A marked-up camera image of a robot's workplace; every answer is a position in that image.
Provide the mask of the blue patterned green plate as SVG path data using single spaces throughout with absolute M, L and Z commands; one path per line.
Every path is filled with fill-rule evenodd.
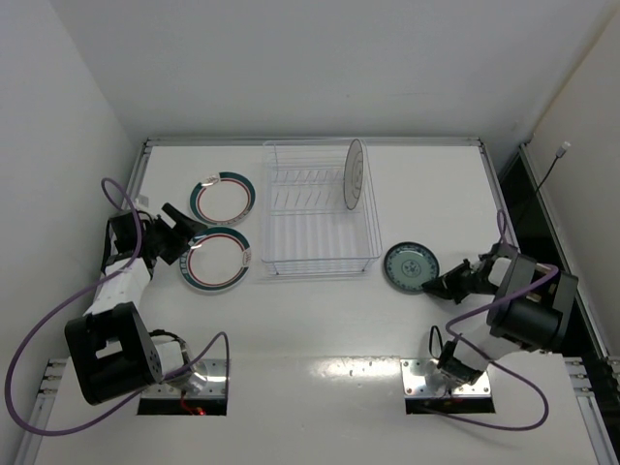
M 415 295 L 422 285 L 439 276 L 439 261 L 433 252 L 416 242 L 400 242 L 386 252 L 383 273 L 399 292 Z

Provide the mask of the white plate with dark rim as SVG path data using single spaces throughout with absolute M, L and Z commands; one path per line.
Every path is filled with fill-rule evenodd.
M 353 139 L 345 160 L 343 195 L 349 210 L 357 207 L 364 180 L 364 146 L 360 139 Z

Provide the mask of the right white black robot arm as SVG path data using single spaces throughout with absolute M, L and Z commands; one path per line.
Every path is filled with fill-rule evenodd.
M 456 333 L 439 355 L 437 369 L 453 386 L 474 384 L 488 365 L 520 351 L 553 352 L 563 341 L 578 278 L 539 263 L 505 242 L 492 245 L 476 263 L 462 264 L 422 285 L 425 293 L 456 304 L 469 295 L 491 295 L 484 322 Z

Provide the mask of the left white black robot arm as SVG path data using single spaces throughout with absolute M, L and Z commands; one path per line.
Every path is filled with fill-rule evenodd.
M 159 215 L 141 218 L 129 210 L 108 219 L 102 264 L 107 281 L 83 316 L 65 325 L 77 380 L 91 405 L 191 372 L 185 341 L 163 330 L 149 331 L 139 314 L 157 262 L 174 264 L 206 231 L 206 225 L 169 203 L 163 211 L 172 225 Z

